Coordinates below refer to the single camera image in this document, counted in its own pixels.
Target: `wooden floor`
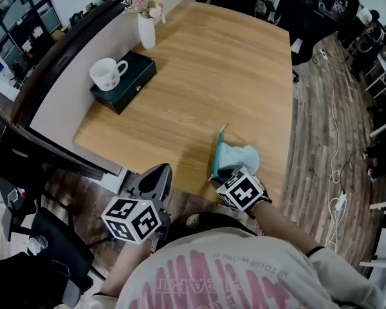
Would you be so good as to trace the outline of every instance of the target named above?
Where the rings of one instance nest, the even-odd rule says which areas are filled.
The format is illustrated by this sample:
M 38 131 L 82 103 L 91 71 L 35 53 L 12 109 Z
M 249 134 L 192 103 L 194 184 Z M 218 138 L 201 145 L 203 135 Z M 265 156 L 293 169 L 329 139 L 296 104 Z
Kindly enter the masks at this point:
M 368 210 L 369 204 L 384 200 L 385 181 L 370 183 L 367 162 L 361 152 L 369 145 L 372 125 L 366 107 L 372 98 L 353 80 L 348 64 L 341 63 L 345 52 L 334 37 L 317 44 L 329 56 L 329 70 L 335 85 L 335 117 L 339 130 L 339 150 L 333 160 L 334 170 L 341 170 L 351 157 L 353 172 L 345 168 L 342 185 L 347 193 L 347 210 L 338 229 L 338 253 L 358 268 L 358 262 L 369 259 L 375 235 L 381 222 L 379 212 Z M 293 125 L 291 149 L 288 158 L 288 175 L 280 209 L 292 221 L 324 245 L 330 223 L 327 208 L 327 186 L 331 174 L 331 159 L 337 148 L 337 134 L 331 114 L 332 82 L 327 64 L 316 56 L 295 69 L 300 72 L 300 82 L 293 88 Z M 113 194 L 87 178 L 58 171 L 48 184 L 48 189 L 64 203 L 73 203 L 81 210 L 76 219 L 76 230 L 86 243 L 106 234 L 100 214 Z M 330 185 L 331 198 L 339 196 L 340 184 Z M 48 206 L 66 220 L 62 210 Z M 214 204 L 173 191 L 169 211 L 174 215 L 201 211 L 218 211 Z M 0 204 L 0 221 L 4 206 Z M 243 223 L 255 228 L 245 214 L 235 214 Z M 0 224 L 0 259 L 25 250 L 25 236 L 15 236 L 11 243 L 3 238 Z M 111 268 L 123 246 L 122 243 L 105 244 L 95 249 L 96 266 L 105 273 Z

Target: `vase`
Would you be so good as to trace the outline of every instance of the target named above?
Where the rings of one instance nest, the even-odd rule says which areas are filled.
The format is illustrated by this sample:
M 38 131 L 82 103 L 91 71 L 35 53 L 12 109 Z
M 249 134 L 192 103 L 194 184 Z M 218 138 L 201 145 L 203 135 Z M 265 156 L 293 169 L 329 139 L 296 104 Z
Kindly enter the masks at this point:
M 151 49 L 156 44 L 156 32 L 154 31 L 153 18 L 145 18 L 138 14 L 138 29 L 142 45 L 145 49 Z

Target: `clear bottle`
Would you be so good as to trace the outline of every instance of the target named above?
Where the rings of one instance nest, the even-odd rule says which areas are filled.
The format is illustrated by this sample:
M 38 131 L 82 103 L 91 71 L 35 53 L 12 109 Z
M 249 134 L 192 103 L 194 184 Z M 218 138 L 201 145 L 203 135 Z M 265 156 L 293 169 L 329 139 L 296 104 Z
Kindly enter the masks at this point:
M 28 240 L 27 247 L 29 251 L 36 256 L 42 250 L 46 249 L 49 243 L 44 236 L 38 235 L 36 237 L 32 237 Z

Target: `mug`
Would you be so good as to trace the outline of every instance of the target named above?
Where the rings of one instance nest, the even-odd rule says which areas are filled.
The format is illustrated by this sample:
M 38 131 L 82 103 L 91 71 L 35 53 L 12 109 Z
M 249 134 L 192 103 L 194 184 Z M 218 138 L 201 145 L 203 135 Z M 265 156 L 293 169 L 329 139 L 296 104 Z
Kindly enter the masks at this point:
M 118 67 L 125 65 L 119 72 Z M 116 63 L 114 59 L 100 59 L 90 68 L 90 77 L 102 91 L 115 89 L 120 82 L 120 76 L 127 71 L 129 64 L 126 61 Z

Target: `white cube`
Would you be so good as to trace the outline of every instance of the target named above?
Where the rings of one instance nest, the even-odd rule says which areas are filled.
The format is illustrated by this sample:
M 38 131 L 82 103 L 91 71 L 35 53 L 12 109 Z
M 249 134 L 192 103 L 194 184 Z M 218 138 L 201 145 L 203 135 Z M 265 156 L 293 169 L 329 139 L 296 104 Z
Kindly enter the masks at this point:
M 227 206 L 239 211 L 247 209 L 263 194 L 259 184 L 245 167 L 240 168 L 216 192 Z
M 115 238 L 137 244 L 161 225 L 153 202 L 133 198 L 114 197 L 102 219 Z

